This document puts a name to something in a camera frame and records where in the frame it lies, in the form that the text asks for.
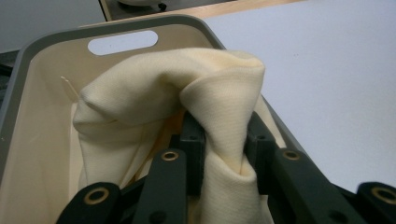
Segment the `fabric fold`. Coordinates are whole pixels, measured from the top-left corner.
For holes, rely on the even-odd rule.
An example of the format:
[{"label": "fabric fold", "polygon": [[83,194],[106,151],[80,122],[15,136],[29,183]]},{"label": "fabric fold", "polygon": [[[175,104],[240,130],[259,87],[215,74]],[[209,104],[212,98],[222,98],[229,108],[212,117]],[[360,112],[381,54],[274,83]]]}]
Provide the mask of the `fabric fold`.
[{"label": "fabric fold", "polygon": [[166,119],[187,109],[206,135],[195,222],[265,222],[256,174],[243,153],[250,116],[262,108],[263,72],[254,56],[217,49],[146,53],[117,64],[80,93],[74,117],[84,160],[80,186],[125,186],[144,166]]}]

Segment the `white table surface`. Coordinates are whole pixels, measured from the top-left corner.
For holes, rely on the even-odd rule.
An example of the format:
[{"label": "white table surface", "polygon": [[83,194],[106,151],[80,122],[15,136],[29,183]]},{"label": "white table surface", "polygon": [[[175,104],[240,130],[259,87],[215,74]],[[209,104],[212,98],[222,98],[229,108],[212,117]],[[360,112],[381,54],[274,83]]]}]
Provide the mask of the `white table surface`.
[{"label": "white table surface", "polygon": [[266,64],[262,94],[330,181],[396,187],[396,1],[312,0],[205,22]]}]

